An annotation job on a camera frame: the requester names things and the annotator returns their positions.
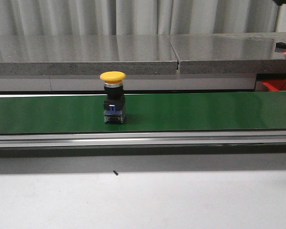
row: aluminum rail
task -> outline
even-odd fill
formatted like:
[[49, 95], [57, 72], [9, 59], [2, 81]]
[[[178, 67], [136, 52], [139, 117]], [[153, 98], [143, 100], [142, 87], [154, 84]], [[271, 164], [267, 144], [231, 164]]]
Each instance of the aluminum rail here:
[[0, 148], [286, 144], [286, 130], [0, 135]]

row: yellow mushroom button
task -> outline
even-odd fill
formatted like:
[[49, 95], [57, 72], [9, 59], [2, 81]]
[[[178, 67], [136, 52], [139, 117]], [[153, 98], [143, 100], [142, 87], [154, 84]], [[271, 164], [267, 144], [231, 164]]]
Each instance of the yellow mushroom button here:
[[125, 79], [126, 74], [122, 72], [105, 72], [102, 73], [100, 78], [105, 80], [106, 83], [120, 83]]

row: granite slab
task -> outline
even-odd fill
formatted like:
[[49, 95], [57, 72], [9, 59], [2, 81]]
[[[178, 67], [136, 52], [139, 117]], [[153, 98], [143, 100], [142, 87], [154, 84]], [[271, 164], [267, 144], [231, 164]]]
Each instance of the granite slab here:
[[176, 74], [167, 35], [0, 36], [0, 75]]
[[180, 74], [286, 73], [286, 32], [170, 35]]

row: curtain fold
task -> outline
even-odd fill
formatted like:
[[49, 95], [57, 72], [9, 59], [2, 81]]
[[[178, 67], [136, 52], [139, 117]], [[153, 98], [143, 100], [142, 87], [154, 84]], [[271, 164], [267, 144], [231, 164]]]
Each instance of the curtain fold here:
[[272, 0], [0, 0], [0, 35], [275, 31]]

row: white table surface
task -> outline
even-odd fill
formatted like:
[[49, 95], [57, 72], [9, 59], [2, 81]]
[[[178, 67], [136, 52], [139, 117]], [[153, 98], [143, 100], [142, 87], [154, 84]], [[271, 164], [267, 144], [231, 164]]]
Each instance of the white table surface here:
[[18, 228], [286, 229], [286, 154], [0, 158]]

